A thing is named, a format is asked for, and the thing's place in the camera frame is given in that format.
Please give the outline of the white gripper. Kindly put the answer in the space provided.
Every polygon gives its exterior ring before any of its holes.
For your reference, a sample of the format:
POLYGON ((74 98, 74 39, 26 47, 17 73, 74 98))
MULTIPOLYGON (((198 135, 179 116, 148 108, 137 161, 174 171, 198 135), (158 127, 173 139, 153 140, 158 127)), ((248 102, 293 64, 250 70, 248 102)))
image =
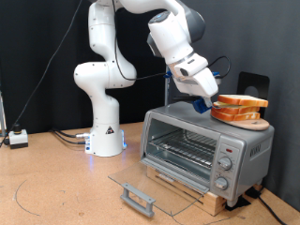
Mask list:
POLYGON ((197 53, 170 64, 174 83, 181 93, 203 97, 206 107, 212 107, 211 96, 218 92, 218 85, 207 60, 197 53))

